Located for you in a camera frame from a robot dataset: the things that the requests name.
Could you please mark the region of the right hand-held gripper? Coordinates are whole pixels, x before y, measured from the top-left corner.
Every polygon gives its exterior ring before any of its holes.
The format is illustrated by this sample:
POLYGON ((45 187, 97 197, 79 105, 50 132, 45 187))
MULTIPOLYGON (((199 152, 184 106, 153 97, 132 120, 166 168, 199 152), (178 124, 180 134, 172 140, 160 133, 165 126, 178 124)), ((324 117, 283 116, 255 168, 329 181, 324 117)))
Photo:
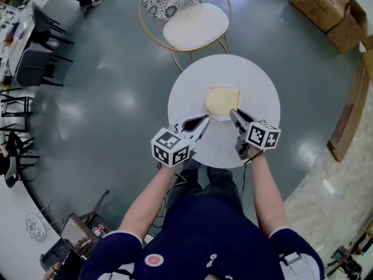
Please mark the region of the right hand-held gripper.
POLYGON ((248 158, 248 149, 256 147, 260 151, 275 149, 281 130, 259 120, 250 113, 238 108, 230 110, 230 118, 239 131, 235 149, 241 160, 248 158))

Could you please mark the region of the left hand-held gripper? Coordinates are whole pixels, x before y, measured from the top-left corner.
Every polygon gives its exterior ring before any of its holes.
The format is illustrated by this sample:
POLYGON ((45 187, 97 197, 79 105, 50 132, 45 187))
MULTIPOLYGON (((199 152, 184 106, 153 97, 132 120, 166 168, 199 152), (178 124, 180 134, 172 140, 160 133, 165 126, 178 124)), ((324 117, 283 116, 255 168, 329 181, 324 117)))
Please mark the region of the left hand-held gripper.
POLYGON ((152 156, 167 167, 175 167, 195 155, 195 146, 209 126, 207 114, 180 117, 162 128, 151 140, 152 156))

